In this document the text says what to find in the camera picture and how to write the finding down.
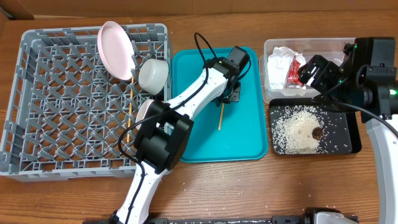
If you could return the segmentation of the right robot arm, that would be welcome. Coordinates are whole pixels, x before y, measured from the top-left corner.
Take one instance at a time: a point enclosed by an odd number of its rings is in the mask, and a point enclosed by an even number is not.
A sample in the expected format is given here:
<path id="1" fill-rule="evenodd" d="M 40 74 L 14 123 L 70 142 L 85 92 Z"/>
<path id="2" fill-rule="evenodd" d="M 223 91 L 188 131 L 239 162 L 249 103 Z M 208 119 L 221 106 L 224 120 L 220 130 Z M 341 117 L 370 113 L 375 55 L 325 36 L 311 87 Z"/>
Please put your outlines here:
<path id="1" fill-rule="evenodd" d="M 339 112 L 361 113 L 376 163 L 379 223 L 397 223 L 397 67 L 392 37 L 359 37 L 343 47 L 337 65 L 314 55 L 298 71 L 316 89 L 313 102 Z"/>

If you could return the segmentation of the white napkin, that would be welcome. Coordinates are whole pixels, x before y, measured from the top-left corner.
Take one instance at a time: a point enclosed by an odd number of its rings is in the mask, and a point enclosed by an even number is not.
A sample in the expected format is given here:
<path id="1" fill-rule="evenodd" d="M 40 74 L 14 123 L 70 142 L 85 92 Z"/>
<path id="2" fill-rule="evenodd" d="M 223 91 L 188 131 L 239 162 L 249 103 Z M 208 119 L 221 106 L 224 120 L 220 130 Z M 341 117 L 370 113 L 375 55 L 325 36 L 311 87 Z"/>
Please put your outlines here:
<path id="1" fill-rule="evenodd" d="M 286 88 L 286 76 L 294 56 L 300 62 L 300 68 L 305 65 L 306 60 L 302 54 L 288 47 L 274 47 L 273 53 L 267 58 L 269 84 L 272 89 L 281 90 Z"/>

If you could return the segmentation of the red snack wrapper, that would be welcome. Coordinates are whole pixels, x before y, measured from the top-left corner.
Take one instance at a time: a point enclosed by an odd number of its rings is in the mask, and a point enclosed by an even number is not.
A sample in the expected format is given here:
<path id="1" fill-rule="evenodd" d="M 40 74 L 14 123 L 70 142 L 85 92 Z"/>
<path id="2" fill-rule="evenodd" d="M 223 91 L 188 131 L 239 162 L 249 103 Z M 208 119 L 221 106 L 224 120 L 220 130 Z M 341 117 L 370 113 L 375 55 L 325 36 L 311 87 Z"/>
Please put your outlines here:
<path id="1" fill-rule="evenodd" d="M 297 57 L 294 56 L 291 63 L 289 70 L 287 72 L 285 87 L 286 88 L 303 88 L 304 84 L 299 81 L 299 69 L 300 69 L 300 62 L 297 60 Z"/>

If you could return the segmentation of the pink bowl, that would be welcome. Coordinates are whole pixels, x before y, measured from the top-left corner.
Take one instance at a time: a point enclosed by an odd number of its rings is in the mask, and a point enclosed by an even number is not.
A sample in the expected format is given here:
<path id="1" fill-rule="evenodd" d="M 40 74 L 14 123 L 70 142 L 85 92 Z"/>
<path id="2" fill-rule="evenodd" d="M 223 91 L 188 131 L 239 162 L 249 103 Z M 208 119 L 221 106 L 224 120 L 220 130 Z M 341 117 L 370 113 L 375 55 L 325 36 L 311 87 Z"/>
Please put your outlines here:
<path id="1" fill-rule="evenodd" d="M 154 101 L 155 100 L 149 99 L 149 100 L 146 100 L 145 102 L 143 102 L 143 104 L 141 105 L 141 107 L 137 113 L 136 123 L 138 123 L 142 120 L 145 120 L 149 106 L 151 104 L 153 104 Z"/>

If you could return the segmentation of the wooden chopstick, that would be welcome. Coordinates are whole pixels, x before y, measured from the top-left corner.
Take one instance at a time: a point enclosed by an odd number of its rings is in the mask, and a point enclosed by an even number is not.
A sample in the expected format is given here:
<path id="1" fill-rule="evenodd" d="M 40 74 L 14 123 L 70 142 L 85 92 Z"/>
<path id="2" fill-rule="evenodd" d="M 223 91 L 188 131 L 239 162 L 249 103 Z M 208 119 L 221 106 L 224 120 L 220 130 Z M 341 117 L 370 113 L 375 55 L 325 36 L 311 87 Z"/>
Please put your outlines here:
<path id="1" fill-rule="evenodd" d="M 222 127 L 223 113 L 224 113 L 224 103 L 221 104 L 220 118 L 219 118 L 219 123 L 218 123 L 219 131 L 221 131 L 221 127 Z"/>
<path id="2" fill-rule="evenodd" d="M 131 78 L 131 84 L 132 84 L 132 85 L 134 84 L 134 77 Z M 133 92 L 133 90 L 132 90 L 132 88 L 131 88 L 131 89 L 130 89 L 130 100 L 133 99 L 133 94 L 134 94 L 134 92 Z M 130 104 L 129 104 L 129 116 L 128 116 L 128 122 L 127 122 L 128 127 L 130 127 L 130 125 L 131 125 L 131 118 L 130 118 L 130 115 L 132 115 L 132 103 L 131 103 L 131 102 L 130 102 Z M 127 142 L 127 143 L 130 142 L 130 135 L 129 135 L 129 134 L 127 134 L 126 142 Z"/>

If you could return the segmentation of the brown food scrap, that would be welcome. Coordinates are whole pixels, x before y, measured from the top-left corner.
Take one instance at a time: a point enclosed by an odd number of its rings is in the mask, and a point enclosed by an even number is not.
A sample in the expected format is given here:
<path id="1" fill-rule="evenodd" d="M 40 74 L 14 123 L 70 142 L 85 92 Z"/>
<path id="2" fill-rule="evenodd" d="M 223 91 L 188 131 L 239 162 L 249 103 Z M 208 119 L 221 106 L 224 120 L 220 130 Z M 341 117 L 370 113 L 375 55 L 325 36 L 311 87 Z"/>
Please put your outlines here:
<path id="1" fill-rule="evenodd" d="M 324 135 L 324 132 L 321 127 L 316 127 L 312 131 L 312 137 L 318 141 L 321 140 L 323 135 Z"/>

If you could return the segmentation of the grey-green bowl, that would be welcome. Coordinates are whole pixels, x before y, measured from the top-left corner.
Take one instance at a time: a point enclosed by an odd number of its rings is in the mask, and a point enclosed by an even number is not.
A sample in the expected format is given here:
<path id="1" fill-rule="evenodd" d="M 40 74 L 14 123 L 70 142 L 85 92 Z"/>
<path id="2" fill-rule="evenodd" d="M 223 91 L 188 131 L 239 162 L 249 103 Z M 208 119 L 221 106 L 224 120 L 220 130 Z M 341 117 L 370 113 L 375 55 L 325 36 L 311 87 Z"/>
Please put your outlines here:
<path id="1" fill-rule="evenodd" d="M 169 66 L 165 60 L 149 59 L 139 72 L 139 86 L 151 95 L 158 95 L 168 78 Z"/>

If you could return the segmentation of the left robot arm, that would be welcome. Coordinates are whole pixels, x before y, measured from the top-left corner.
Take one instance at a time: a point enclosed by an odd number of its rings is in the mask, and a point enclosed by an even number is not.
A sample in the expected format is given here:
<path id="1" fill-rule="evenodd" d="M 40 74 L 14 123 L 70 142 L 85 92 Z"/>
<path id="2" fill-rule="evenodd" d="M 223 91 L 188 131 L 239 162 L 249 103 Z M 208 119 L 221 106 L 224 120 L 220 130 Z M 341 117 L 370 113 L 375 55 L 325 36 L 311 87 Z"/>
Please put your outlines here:
<path id="1" fill-rule="evenodd" d="M 128 127 L 118 140 L 122 155 L 137 169 L 123 205 L 110 223 L 144 223 L 149 205 L 163 176 L 181 159 L 194 119 L 208 103 L 217 106 L 237 102 L 240 80 L 251 67 L 249 54 L 235 46 L 227 57 L 204 61 L 198 79 L 177 97 L 163 102 L 146 101 L 139 111 L 142 119 Z"/>

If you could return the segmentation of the white round plate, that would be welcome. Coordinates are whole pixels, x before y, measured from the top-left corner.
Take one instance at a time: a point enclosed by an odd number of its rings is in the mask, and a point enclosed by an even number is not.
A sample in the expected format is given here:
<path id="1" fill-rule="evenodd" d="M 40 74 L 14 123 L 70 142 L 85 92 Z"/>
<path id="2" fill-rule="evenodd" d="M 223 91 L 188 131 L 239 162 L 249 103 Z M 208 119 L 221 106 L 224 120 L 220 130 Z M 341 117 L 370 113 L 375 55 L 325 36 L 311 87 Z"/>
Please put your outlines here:
<path id="1" fill-rule="evenodd" d="M 100 59 L 107 71 L 120 80 L 130 80 L 136 68 L 132 43 L 125 30 L 116 22 L 108 21 L 98 32 L 97 46 Z"/>

